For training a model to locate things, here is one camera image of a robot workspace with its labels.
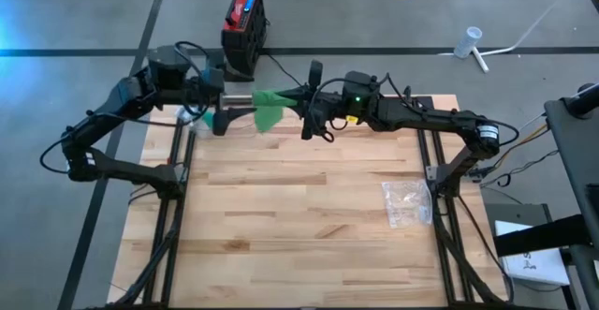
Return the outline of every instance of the clear plastic bag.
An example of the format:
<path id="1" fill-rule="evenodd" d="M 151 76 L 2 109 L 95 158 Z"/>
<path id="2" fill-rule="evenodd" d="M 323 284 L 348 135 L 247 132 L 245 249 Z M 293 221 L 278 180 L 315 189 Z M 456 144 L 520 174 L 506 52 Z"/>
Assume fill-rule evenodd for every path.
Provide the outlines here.
<path id="1" fill-rule="evenodd" d="M 393 229 L 431 224 L 431 192 L 424 180 L 383 183 L 383 194 Z"/>

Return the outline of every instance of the white label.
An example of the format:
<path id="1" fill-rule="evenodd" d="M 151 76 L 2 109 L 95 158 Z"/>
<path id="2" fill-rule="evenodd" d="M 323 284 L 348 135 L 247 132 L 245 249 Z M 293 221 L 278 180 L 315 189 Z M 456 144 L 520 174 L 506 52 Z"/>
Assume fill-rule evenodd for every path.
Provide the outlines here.
<path id="1" fill-rule="evenodd" d="M 499 128 L 497 128 L 495 126 L 489 126 L 489 125 L 479 126 L 478 130 L 480 132 L 493 132 L 494 134 L 498 134 L 499 133 Z"/>
<path id="2" fill-rule="evenodd" d="M 480 138 L 493 138 L 493 139 L 497 139 L 497 133 L 493 133 L 493 132 L 480 132 Z"/>

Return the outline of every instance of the white paper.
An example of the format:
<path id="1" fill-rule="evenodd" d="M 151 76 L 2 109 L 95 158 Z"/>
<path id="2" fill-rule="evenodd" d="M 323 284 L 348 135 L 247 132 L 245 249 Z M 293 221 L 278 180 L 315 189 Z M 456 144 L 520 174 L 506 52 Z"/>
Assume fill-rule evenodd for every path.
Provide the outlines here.
<path id="1" fill-rule="evenodd" d="M 497 235 L 524 230 L 530 227 L 511 222 L 495 221 Z M 505 272 L 513 278 L 544 282 L 558 286 L 570 285 L 568 274 L 563 266 L 560 250 L 557 248 L 502 257 L 501 260 Z"/>

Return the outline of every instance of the concrete floor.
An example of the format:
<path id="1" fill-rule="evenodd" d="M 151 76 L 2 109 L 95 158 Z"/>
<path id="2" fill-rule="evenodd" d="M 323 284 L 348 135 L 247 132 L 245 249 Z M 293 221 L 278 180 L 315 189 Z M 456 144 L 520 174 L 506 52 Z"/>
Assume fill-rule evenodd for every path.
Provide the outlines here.
<path id="1" fill-rule="evenodd" d="M 153 0 L 0 0 L 2 49 L 136 49 Z M 150 46 L 189 39 L 219 46 L 230 0 L 163 0 Z M 481 46 L 511 45 L 553 0 L 265 0 L 272 22 L 270 47 L 452 47 L 469 25 L 483 32 Z M 599 16 L 590 0 L 560 0 L 527 47 L 599 46 Z M 300 80 L 310 60 L 325 78 L 359 70 L 391 72 L 417 94 L 457 94 L 460 106 L 520 126 L 543 103 L 597 81 L 596 54 L 522 54 L 474 61 L 433 55 L 277 56 Z M 64 127 L 100 105 L 128 74 L 128 57 L 0 57 L 0 304 L 3 308 L 55 308 L 94 184 L 75 184 L 37 161 Z M 269 59 L 260 59 L 253 84 L 228 84 L 231 94 L 292 87 Z M 127 124 L 117 157 L 137 161 L 145 128 Z M 106 147 L 106 141 L 97 144 Z M 535 159 L 555 147 L 551 138 L 514 152 L 504 167 Z M 53 152 L 48 162 L 64 159 Z M 101 305 L 108 293 L 131 185 L 110 182 L 76 307 Z M 577 213 L 561 160 L 548 159 L 514 178 L 505 192 L 528 203 L 548 204 L 554 218 Z M 485 191 L 488 202 L 502 197 Z M 517 303 L 563 307 L 559 292 L 517 288 Z"/>

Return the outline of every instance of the wooden table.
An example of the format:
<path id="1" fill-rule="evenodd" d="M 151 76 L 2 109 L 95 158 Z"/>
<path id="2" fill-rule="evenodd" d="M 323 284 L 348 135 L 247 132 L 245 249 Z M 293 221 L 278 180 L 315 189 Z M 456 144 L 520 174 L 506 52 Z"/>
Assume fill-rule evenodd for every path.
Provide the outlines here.
<path id="1" fill-rule="evenodd" d="M 453 95 L 433 100 L 438 109 L 458 107 Z M 152 119 L 174 121 L 174 111 L 154 111 Z M 375 133 L 351 125 L 327 143 L 301 140 L 300 126 L 287 111 L 264 135 L 249 116 L 225 137 L 198 136 L 170 306 L 446 305 L 432 226 L 392 229 L 381 188 L 386 181 L 423 179 L 416 131 Z M 165 163 L 171 140 L 172 129 L 150 126 L 141 163 Z M 448 161 L 463 146 L 455 135 L 442 134 L 442 141 Z M 492 245 L 478 187 L 462 183 L 461 194 Z M 158 205 L 151 195 L 129 208 L 114 286 L 128 288 L 147 263 Z M 467 258 L 505 298 L 501 273 L 457 205 Z M 123 293 L 112 287 L 109 302 Z"/>

